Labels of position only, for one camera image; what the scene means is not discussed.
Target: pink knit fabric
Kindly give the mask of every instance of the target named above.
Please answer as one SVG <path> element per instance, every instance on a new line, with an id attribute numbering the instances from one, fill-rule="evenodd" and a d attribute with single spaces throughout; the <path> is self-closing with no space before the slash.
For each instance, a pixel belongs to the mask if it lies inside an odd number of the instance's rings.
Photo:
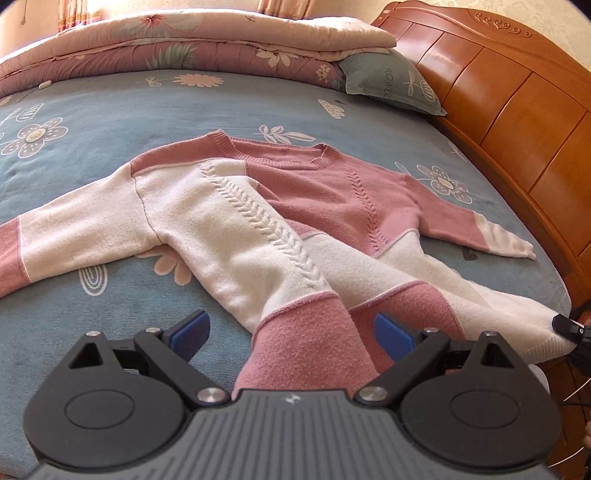
<path id="1" fill-rule="evenodd" d="M 222 130 L 155 148 L 131 162 L 132 174 L 205 158 L 243 160 L 259 193 L 286 220 L 321 230 L 376 255 L 407 230 L 489 251 L 474 213 L 441 200 L 409 175 L 358 160 L 327 144 L 274 145 Z"/>
<path id="2" fill-rule="evenodd" d="M 350 395 L 378 374 L 333 293 L 295 301 L 261 322 L 235 390 L 328 390 Z"/>
<path id="3" fill-rule="evenodd" d="M 19 220 L 15 218 L 0 225 L 0 298 L 30 283 L 20 249 Z"/>
<path id="4" fill-rule="evenodd" d="M 454 340 L 465 339 L 454 313 L 441 293 L 428 283 L 418 280 L 393 288 L 351 309 L 349 313 L 380 374 L 390 368 L 393 362 L 374 335 L 374 318 L 378 313 L 385 313 L 405 322 L 416 331 L 436 325 Z"/>

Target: black cable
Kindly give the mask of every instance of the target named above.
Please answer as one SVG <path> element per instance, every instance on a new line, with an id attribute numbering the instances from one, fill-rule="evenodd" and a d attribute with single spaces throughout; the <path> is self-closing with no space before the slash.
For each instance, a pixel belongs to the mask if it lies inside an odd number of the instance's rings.
<path id="1" fill-rule="evenodd" d="M 569 406 L 569 405 L 577 405 L 579 407 L 589 407 L 591 408 L 591 403 L 585 401 L 564 401 L 558 404 L 559 407 Z"/>

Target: curtain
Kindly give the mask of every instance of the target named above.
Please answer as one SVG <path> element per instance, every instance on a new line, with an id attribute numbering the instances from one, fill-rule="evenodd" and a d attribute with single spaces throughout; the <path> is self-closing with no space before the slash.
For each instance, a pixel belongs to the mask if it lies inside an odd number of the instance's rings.
<path id="1" fill-rule="evenodd" d="M 317 0 L 259 0 L 258 12 L 272 17 L 300 20 L 310 18 Z"/>
<path id="2" fill-rule="evenodd" d="M 100 11 L 89 11 L 88 0 L 60 0 L 58 31 L 100 20 Z"/>

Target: white wire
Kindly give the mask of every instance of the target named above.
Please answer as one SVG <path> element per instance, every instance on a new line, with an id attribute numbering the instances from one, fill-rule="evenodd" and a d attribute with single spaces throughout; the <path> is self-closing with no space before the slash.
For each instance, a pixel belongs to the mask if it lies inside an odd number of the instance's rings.
<path id="1" fill-rule="evenodd" d="M 574 392 L 572 392 L 568 397 L 566 397 L 563 401 L 567 401 L 569 399 L 571 399 L 572 397 L 574 397 L 577 393 L 579 393 L 579 391 L 588 385 L 588 383 L 591 382 L 591 378 L 589 378 L 583 385 L 581 385 L 579 388 L 577 388 Z"/>
<path id="2" fill-rule="evenodd" d="M 587 386 L 589 384 L 589 382 L 591 382 L 591 378 L 589 378 L 583 385 L 581 385 L 579 388 L 577 388 L 574 392 L 572 392 L 568 397 L 566 397 L 563 401 L 567 401 L 571 398 L 573 398 L 577 393 L 579 393 L 581 391 L 581 389 L 585 386 Z M 585 447 L 581 447 L 579 450 L 577 450 L 576 452 L 574 452 L 571 456 L 568 456 L 564 459 L 562 459 L 559 462 L 553 463 L 552 465 L 548 465 L 548 468 L 553 468 L 556 465 L 560 465 L 561 463 L 566 462 L 567 460 L 570 460 L 572 457 L 577 456 L 578 454 L 580 454 L 583 450 L 585 450 Z"/>
<path id="3" fill-rule="evenodd" d="M 560 465 L 561 463 L 565 462 L 566 460 L 570 460 L 572 457 L 577 456 L 578 454 L 580 454 L 583 450 L 584 450 L 584 447 L 581 447 L 579 450 L 577 450 L 576 452 L 574 452 L 570 457 L 566 457 L 565 459 L 563 459 L 563 460 L 561 460 L 559 462 L 553 463 L 552 465 L 548 465 L 548 468 L 553 468 L 556 465 Z"/>

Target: metal screw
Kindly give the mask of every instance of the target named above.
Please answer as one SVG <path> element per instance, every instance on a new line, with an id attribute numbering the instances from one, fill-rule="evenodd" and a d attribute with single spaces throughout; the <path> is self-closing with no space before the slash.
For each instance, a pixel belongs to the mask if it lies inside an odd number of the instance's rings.
<path id="1" fill-rule="evenodd" d="M 382 387 L 363 387 L 361 390 L 359 390 L 359 396 L 365 401 L 384 401 L 388 396 L 388 390 Z"/>
<path id="2" fill-rule="evenodd" d="M 197 399 L 203 403 L 220 403 L 226 399 L 226 392 L 217 387 L 204 388 L 197 392 Z"/>

